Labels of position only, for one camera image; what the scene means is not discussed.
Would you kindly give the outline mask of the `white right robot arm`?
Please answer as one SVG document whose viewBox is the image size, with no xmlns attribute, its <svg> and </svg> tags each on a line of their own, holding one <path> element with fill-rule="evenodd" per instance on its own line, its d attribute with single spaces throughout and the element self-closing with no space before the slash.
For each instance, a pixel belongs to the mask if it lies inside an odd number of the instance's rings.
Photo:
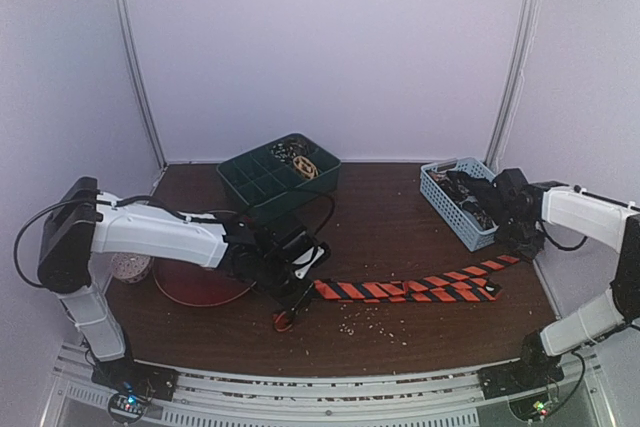
<svg viewBox="0 0 640 427">
<path fill-rule="evenodd" d="M 561 358 L 593 346 L 639 318 L 639 205 L 614 200 L 579 185 L 530 182 L 511 168 L 493 187 L 497 240 L 540 266 L 559 270 L 565 261 L 577 288 L 573 309 L 528 334 L 507 374 L 530 389 L 558 372 Z"/>
</svg>

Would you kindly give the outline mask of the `orange navy striped tie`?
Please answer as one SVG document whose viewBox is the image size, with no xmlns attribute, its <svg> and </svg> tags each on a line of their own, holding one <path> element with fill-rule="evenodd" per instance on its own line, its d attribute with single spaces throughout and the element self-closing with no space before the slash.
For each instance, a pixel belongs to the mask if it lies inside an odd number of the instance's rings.
<svg viewBox="0 0 640 427">
<path fill-rule="evenodd" d="M 315 280 L 298 304 L 274 312 L 273 328 L 277 332 L 289 330 L 298 311 L 312 300 L 363 304 L 494 302 L 501 287 L 491 281 L 490 276 L 520 261 L 519 257 L 502 254 L 459 270 L 409 280 Z"/>
</svg>

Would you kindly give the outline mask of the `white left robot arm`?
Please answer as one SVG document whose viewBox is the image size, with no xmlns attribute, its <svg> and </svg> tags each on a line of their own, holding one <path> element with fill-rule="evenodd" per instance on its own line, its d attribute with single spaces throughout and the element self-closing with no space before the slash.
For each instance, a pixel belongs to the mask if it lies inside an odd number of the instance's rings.
<svg viewBox="0 0 640 427">
<path fill-rule="evenodd" d="M 95 178 L 81 177 L 17 232 L 16 269 L 22 238 L 37 221 L 43 230 L 36 277 L 24 272 L 19 277 L 58 298 L 87 342 L 96 371 L 123 391 L 137 389 L 144 371 L 105 295 L 93 285 L 93 255 L 128 253 L 221 270 L 277 302 L 278 328 L 287 328 L 309 303 L 313 282 L 308 273 L 330 255 L 329 247 L 302 226 L 279 232 L 233 211 L 182 212 L 150 195 L 119 198 L 100 190 Z"/>
</svg>

